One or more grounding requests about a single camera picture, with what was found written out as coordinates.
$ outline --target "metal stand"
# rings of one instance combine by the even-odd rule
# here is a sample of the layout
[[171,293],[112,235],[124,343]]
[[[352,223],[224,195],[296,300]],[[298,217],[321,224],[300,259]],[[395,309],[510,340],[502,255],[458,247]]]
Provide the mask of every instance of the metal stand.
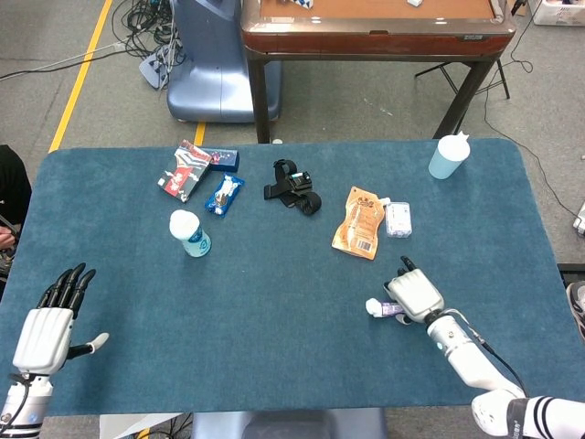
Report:
[[387,439],[384,409],[196,413],[193,439]]
[[[512,11],[511,14],[512,16],[514,16],[517,12],[517,10],[522,6],[525,5],[527,3],[527,0],[516,0],[514,2],[514,6],[512,7]],[[510,99],[510,90],[508,89],[508,84],[505,80],[505,74],[504,74],[504,68],[502,66],[502,61],[500,61],[500,59],[497,60],[497,69],[500,73],[500,80],[496,83],[487,85],[485,87],[482,87],[481,89],[479,89],[476,93],[480,94],[483,93],[485,91],[491,90],[493,87],[498,87],[500,85],[504,86],[504,93],[505,93],[505,98],[506,99]],[[451,64],[451,62],[443,62],[437,66],[431,67],[430,69],[426,69],[423,71],[420,71],[419,73],[417,73],[416,75],[414,75],[415,78],[418,78],[419,76],[425,75],[427,73],[430,73],[434,70],[440,70],[441,73],[443,74],[443,76],[445,77],[445,79],[447,80],[447,82],[449,82],[449,85],[451,86],[451,89],[455,92],[455,94],[457,94],[459,92],[459,89],[457,88],[457,86],[455,85],[455,83],[453,82],[453,79],[451,78],[451,75],[449,75],[449,72],[447,71],[447,69],[445,69],[445,67],[447,67],[449,64]],[[465,113],[463,114],[463,116],[461,117],[461,119],[459,120],[459,122],[457,123],[457,126],[455,127],[455,130],[453,131],[454,134],[457,134],[457,132],[459,131],[459,129],[461,128],[461,124],[463,123],[463,118],[465,117]]]
[[[254,122],[240,0],[171,0],[185,60],[169,75],[171,114],[190,122]],[[262,66],[269,118],[281,109],[282,63]]]

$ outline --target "light blue cup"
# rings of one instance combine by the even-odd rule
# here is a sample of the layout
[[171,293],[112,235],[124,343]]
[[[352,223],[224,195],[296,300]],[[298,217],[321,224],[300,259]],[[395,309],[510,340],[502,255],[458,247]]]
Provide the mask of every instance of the light blue cup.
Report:
[[211,239],[201,228],[197,215],[187,210],[175,210],[168,226],[171,234],[181,241],[189,256],[200,258],[211,249]]
[[467,137],[469,135],[460,132],[457,135],[445,135],[439,141],[429,163],[429,172],[433,177],[444,180],[469,157],[471,148],[467,143]]

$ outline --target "orange snack bag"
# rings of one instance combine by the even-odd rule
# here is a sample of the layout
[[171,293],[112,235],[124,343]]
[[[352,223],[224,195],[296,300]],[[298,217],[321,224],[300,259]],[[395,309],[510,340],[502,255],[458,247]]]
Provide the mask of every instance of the orange snack bag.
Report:
[[370,261],[378,249],[378,226],[384,206],[376,194],[352,187],[346,202],[346,219],[337,228],[332,247]]

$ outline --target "candy wrapper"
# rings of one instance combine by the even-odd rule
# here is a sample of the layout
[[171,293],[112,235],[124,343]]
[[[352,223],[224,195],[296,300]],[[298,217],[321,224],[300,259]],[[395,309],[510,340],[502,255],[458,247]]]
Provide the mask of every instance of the candy wrapper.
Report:
[[225,217],[242,186],[244,186],[244,180],[224,174],[223,181],[205,203],[205,209],[220,217]]

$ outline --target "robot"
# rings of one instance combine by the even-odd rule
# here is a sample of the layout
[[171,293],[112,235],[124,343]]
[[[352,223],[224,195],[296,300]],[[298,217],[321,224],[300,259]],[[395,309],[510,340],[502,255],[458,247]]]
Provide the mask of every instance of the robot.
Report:
[[[445,308],[443,297],[427,276],[408,257],[400,259],[406,270],[400,268],[398,277],[384,288],[404,308],[408,320],[427,326],[427,334],[466,385],[488,391],[472,401],[473,418],[485,433],[514,439],[585,439],[585,403],[548,396],[528,398],[516,373],[464,315]],[[456,316],[482,348],[510,369],[520,387],[495,368],[457,323]]]
[[14,384],[0,416],[0,438],[38,438],[53,393],[51,375],[66,360],[93,354],[108,340],[110,335],[102,333],[89,343],[70,346],[85,290],[96,273],[89,270],[80,277],[84,270],[81,263],[65,271],[28,312],[13,359],[19,373],[10,375]]
[[[401,259],[406,270],[400,268],[384,288],[404,309],[402,323],[425,324],[427,334],[463,382],[488,391],[472,401],[473,417],[484,432],[514,439],[585,439],[585,403],[528,398],[517,375],[513,373],[520,386],[495,368],[455,320],[458,316],[479,346],[500,359],[465,317],[445,308],[443,297],[427,276],[408,257]],[[69,346],[85,289],[95,274],[89,270],[80,278],[83,270],[84,263],[64,272],[28,313],[13,360],[19,373],[11,375],[15,384],[0,416],[0,438],[38,438],[53,390],[50,376],[67,359],[93,354],[108,339],[103,333],[84,345]]]

